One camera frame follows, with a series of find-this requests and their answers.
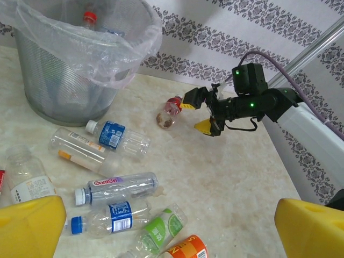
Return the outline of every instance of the orange bottle label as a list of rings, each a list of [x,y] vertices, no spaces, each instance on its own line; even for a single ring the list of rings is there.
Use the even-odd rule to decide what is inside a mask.
[[[208,251],[202,240],[191,235],[166,251],[173,258],[208,258]]]
[[[70,158],[71,158],[70,154],[68,154],[67,152],[64,152],[62,150],[59,150],[59,156],[65,158],[67,160],[70,160]]]

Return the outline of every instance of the wall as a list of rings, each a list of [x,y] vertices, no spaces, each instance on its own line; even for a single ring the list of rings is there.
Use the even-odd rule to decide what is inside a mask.
[[[344,17],[339,28],[344,26]],[[320,50],[311,52],[313,59],[305,65],[296,63],[293,79],[317,110],[340,132],[344,132],[344,31],[338,37],[331,33]],[[322,43],[311,46],[313,49]],[[282,82],[278,87],[291,87]],[[289,132],[264,120],[264,125],[303,200],[326,204],[344,185]]]
[[[206,86],[230,76],[250,49],[287,65],[344,13],[343,1],[336,0],[147,2],[163,21],[164,38],[158,54],[143,62],[139,72]],[[0,26],[0,44],[13,46],[8,27]],[[277,73],[258,56],[248,61],[262,63],[267,80]]]

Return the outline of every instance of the marble table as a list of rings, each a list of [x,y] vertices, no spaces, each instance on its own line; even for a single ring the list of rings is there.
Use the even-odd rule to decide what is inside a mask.
[[[101,177],[47,151],[59,126],[31,110],[23,87],[17,51],[0,47],[0,166],[5,166],[8,147],[27,144],[43,161],[68,218],[84,214],[90,208],[74,206],[74,189]],[[275,208],[281,198],[299,197],[263,124],[259,123],[256,132],[225,130],[219,137],[208,137],[194,129],[195,123],[209,117],[202,108],[183,110],[174,130],[157,126],[158,106],[194,87],[137,75],[118,94],[101,121],[114,120],[152,138],[146,157],[141,162],[126,159],[118,175],[157,174],[161,188],[148,198],[152,214],[176,202],[189,219],[173,243],[197,234],[207,244],[211,258],[285,257],[274,225]],[[232,125],[251,127],[248,119]],[[72,130],[86,135],[84,128]],[[5,184],[0,207],[10,204]],[[128,249],[134,235],[130,231],[98,240],[63,235],[54,257],[116,257]]]

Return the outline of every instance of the plastic garbage bag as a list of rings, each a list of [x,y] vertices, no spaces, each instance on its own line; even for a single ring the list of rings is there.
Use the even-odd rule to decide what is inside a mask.
[[[89,5],[95,31],[81,27]],[[162,41],[160,17],[143,0],[0,0],[0,17],[75,73],[116,89],[128,83],[116,75],[138,67]],[[97,31],[104,26],[124,36]]]

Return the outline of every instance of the trash can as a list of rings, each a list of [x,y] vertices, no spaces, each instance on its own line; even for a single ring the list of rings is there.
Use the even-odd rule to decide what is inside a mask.
[[[94,31],[81,27],[90,5]],[[15,27],[29,105],[63,126],[105,115],[142,60],[161,45],[160,17],[142,0],[0,0],[0,9],[2,20],[8,17]]]

